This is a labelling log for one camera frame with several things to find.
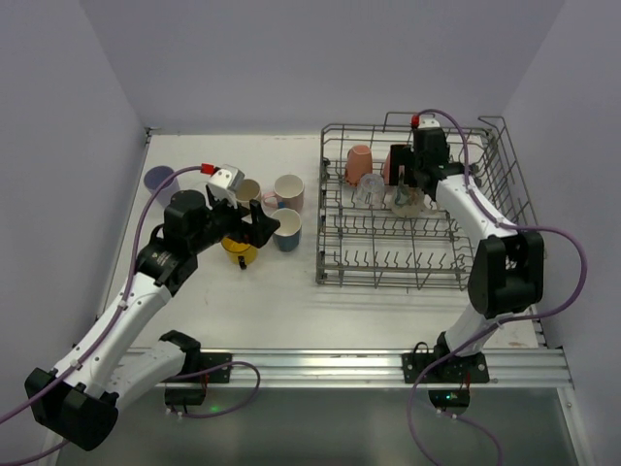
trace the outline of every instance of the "cable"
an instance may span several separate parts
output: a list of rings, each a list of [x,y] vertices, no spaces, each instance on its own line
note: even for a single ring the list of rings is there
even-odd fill
[[[206,374],[210,374],[212,372],[219,371],[220,369],[224,369],[225,367],[230,367],[230,366],[245,366],[245,367],[252,369],[254,373],[256,374],[256,385],[254,386],[254,388],[252,389],[252,391],[250,392],[250,394],[244,401],[242,401],[241,403],[238,403],[232,408],[227,408],[226,410],[220,411],[218,413],[209,413],[207,415],[194,415],[192,413],[181,413],[177,411],[174,406],[170,407],[171,411],[173,413],[177,413],[177,415],[181,417],[190,417],[192,419],[209,419],[211,417],[219,417],[219,416],[224,416],[224,415],[234,413],[235,411],[240,410],[241,408],[249,404],[256,397],[257,393],[259,392],[259,385],[261,384],[261,373],[259,372],[259,370],[256,368],[255,365],[250,364],[249,362],[244,362],[244,361],[225,362],[224,364],[213,366],[210,369],[206,369],[204,371],[194,372],[192,374],[183,374],[182,376],[175,376],[175,377],[170,378],[170,380],[171,381],[183,381],[186,379],[193,379],[195,377],[204,376]]]
[[[143,211],[141,212],[140,218],[138,219],[138,226],[136,227],[136,234],[134,235],[134,243],[132,245],[132,253],[131,253],[131,258],[130,258],[129,272],[127,274],[127,283],[125,285],[125,289],[123,290],[123,294],[122,294],[122,297],[121,297],[121,302],[127,302],[127,298],[129,297],[129,293],[131,292],[131,289],[132,289],[132,284],[134,282],[134,276],[136,274],[136,257],[138,255],[138,244],[140,242],[140,235],[141,235],[141,232],[142,232],[142,229],[143,229],[143,225],[145,223],[145,218],[147,217],[148,209],[151,207],[151,204],[153,203],[153,201],[155,201],[155,198],[160,193],[160,191],[165,186],[167,186],[169,182],[174,180],[176,177],[178,177],[179,175],[181,175],[183,173],[187,173],[187,172],[201,171],[201,169],[202,169],[201,166],[193,166],[193,167],[187,167],[187,168],[182,168],[180,170],[177,170],[175,173],[173,173],[170,176],[168,176],[160,184],[160,186],[158,186],[153,191],[151,196],[148,198],[147,203],[145,204],[145,207],[143,208]],[[121,306],[118,306],[116,308],[116,311],[114,312],[113,318],[110,320],[110,322],[108,323],[108,325],[106,326],[104,331],[101,333],[101,335],[99,335],[99,337],[93,342],[93,344],[90,346],[90,348],[88,348],[83,353],[83,355],[78,358],[78,362],[80,364],[83,364],[85,362],[85,360],[88,359],[88,357],[92,353],[94,353],[97,350],[97,348],[101,345],[101,343],[106,339],[106,337],[110,334],[110,332],[114,328],[115,324],[118,322],[118,319],[120,318],[122,312],[123,312],[123,308]],[[23,410],[25,410],[26,408],[32,406],[36,401],[38,401],[41,398],[43,398],[44,396],[46,396],[50,391],[52,391],[62,381],[67,379],[67,377],[74,370],[75,370],[74,366],[69,367],[65,372],[60,374],[52,383],[50,383],[48,386],[46,386],[44,389],[42,389],[39,393],[34,395],[32,398],[28,398],[26,401],[24,401],[23,403],[21,403],[19,406],[17,406],[13,410],[9,411],[8,413],[2,415],[0,417],[0,425],[4,424],[7,420],[17,416]],[[47,454],[51,454],[54,451],[56,451],[56,449],[61,449],[65,445],[66,444],[63,445],[63,443],[58,444],[56,447],[54,447],[55,449],[48,450],[48,452],[46,454],[44,454],[43,456],[40,456],[40,457],[43,458]],[[26,463],[16,462],[16,463],[9,463],[9,464],[26,464]]]
[[[466,189],[468,189],[468,186],[470,184],[470,167],[469,167],[470,157],[469,157],[469,154],[468,154],[468,139],[466,138],[466,134],[464,133],[464,130],[459,125],[459,123],[455,120],[455,118],[453,118],[451,115],[447,114],[446,112],[444,112],[442,110],[429,109],[429,110],[424,110],[423,112],[419,113],[419,115],[422,115],[422,114],[439,114],[439,115],[442,115],[443,117],[448,119],[453,124],[453,126],[455,127],[455,129],[459,133],[459,136],[461,137],[461,140],[462,140],[462,144],[464,146],[464,166],[465,166],[465,168],[464,168],[464,180],[465,180]],[[468,192],[470,193],[474,203],[483,212],[483,214],[485,216],[487,216],[494,223],[497,223],[498,221],[496,220],[496,218],[494,216],[492,216],[485,209],[485,206],[483,206],[483,204],[480,202],[480,200],[476,196],[474,190],[470,189],[470,190],[468,190]],[[571,233],[568,233],[568,232],[566,232],[566,231],[564,231],[564,230],[562,230],[560,228],[556,228],[556,227],[552,227],[552,226],[520,226],[520,225],[513,225],[513,224],[508,224],[508,223],[502,223],[502,222],[500,222],[498,224],[498,226],[506,228],[506,229],[517,230],[517,231],[545,231],[545,232],[555,233],[557,235],[563,236],[564,238],[569,240],[575,246],[575,248],[576,248],[576,250],[578,252],[578,255],[580,257],[580,276],[578,278],[578,283],[577,283],[577,285],[575,287],[575,290],[573,291],[572,295],[564,303],[562,303],[558,307],[552,309],[551,311],[547,311],[545,313],[537,313],[534,316],[512,316],[512,317],[501,318],[498,321],[498,325],[504,325],[504,324],[509,323],[509,322],[516,322],[516,321],[520,321],[520,320],[533,320],[533,319],[536,319],[536,318],[546,318],[546,317],[556,316],[557,314],[561,313],[566,308],[568,308],[571,304],[573,304],[575,302],[575,300],[578,298],[578,296],[580,295],[580,293],[582,292],[582,289],[584,288],[584,284],[586,283],[586,276],[587,276],[587,272],[588,272],[588,261],[587,261],[587,257],[586,257],[586,251],[584,250],[584,247],[580,244],[580,242],[578,242],[578,240],[574,237],[574,235],[572,235]],[[413,418],[412,418],[412,406],[413,406],[414,394],[416,393],[416,389],[418,388],[418,386],[422,382],[422,380],[425,377],[425,375],[427,375],[430,371],[432,371],[436,367],[440,366],[441,364],[446,362],[451,357],[456,356],[461,350],[463,350],[467,346],[471,345],[472,343],[474,343],[477,340],[485,337],[486,335],[490,334],[491,332],[493,332],[495,330],[496,330],[496,325],[493,325],[493,326],[490,326],[490,327],[488,327],[488,328],[486,328],[484,330],[481,330],[477,334],[473,335],[467,342],[463,343],[458,348],[456,348],[453,351],[451,351],[449,354],[447,354],[447,355],[441,357],[440,359],[437,359],[436,361],[434,361],[431,364],[429,364],[423,371],[420,372],[420,374],[418,375],[418,377],[414,381],[414,384],[413,384],[413,386],[412,386],[412,388],[411,388],[411,390],[409,392],[409,398],[408,398],[408,427],[409,427],[409,433],[410,433],[412,439],[415,441],[415,443],[418,446],[418,448],[420,449],[420,451],[427,457],[427,459],[429,459],[433,464],[435,464],[437,466],[441,466],[441,464],[424,447],[424,445],[422,444],[420,438],[418,437],[418,434],[417,434],[415,426],[414,426],[414,422],[413,422]],[[497,465],[502,465],[503,464],[503,462],[504,462],[503,450],[501,448],[501,445],[500,445],[500,442],[499,442],[498,438],[494,434],[492,434],[489,430],[487,430],[482,425],[478,424],[477,422],[475,422],[472,419],[469,419],[467,417],[464,417],[464,416],[453,416],[453,418],[461,420],[462,422],[465,422],[465,423],[471,425],[472,427],[475,427],[478,430],[480,430],[481,432],[483,432],[494,443],[494,445],[496,446],[496,450],[498,452],[498,459],[497,459],[497,463],[496,464]]]
[[[22,466],[24,464],[34,463],[35,461],[38,461],[41,458],[45,458],[49,454],[52,454],[54,452],[59,451],[60,449],[65,447],[67,444],[69,444],[69,441],[68,440],[63,440],[61,443],[59,443],[55,447],[52,447],[51,449],[47,449],[45,451],[42,451],[39,454],[35,454],[35,455],[29,456],[27,458],[19,459],[17,461],[9,461],[8,463],[0,463],[0,466]]]

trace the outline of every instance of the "mug handle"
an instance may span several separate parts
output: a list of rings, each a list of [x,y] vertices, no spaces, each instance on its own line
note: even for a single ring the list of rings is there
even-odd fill
[[[274,199],[276,201],[275,204],[271,204],[268,202],[268,199]],[[267,207],[270,207],[272,209],[277,209],[278,208],[278,198],[276,196],[276,193],[273,191],[270,191],[266,194],[263,195],[263,204],[265,204]]]

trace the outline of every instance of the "wire rack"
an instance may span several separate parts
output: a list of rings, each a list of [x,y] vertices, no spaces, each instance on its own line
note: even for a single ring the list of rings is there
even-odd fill
[[[374,172],[382,173],[392,144],[410,143],[412,112],[388,112],[383,124],[332,123],[321,130],[316,280],[320,284],[464,290],[473,265],[473,245],[459,224],[431,199],[416,218],[396,217],[388,208],[356,202],[344,181],[347,152],[357,144],[372,150]],[[388,123],[389,119],[400,123]],[[485,196],[509,220],[536,224],[530,196],[507,124],[501,116],[481,116],[464,128],[470,163]],[[452,160],[464,148],[454,128],[444,128]]]

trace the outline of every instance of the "pink mug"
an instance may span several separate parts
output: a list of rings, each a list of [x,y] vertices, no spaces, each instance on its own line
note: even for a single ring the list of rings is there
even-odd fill
[[[281,176],[274,183],[274,191],[263,196],[263,203],[272,209],[286,207],[300,213],[304,206],[304,182],[296,175]]]
[[[373,157],[368,146],[354,146],[347,153],[345,164],[345,181],[351,186],[357,186],[362,177],[373,172]]]

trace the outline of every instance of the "yellow mug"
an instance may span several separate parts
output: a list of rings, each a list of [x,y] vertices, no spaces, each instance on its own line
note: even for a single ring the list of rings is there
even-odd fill
[[[231,262],[239,265],[242,270],[245,270],[248,264],[254,262],[256,254],[259,252],[254,246],[247,245],[246,243],[236,243],[229,238],[224,238],[221,244]]]

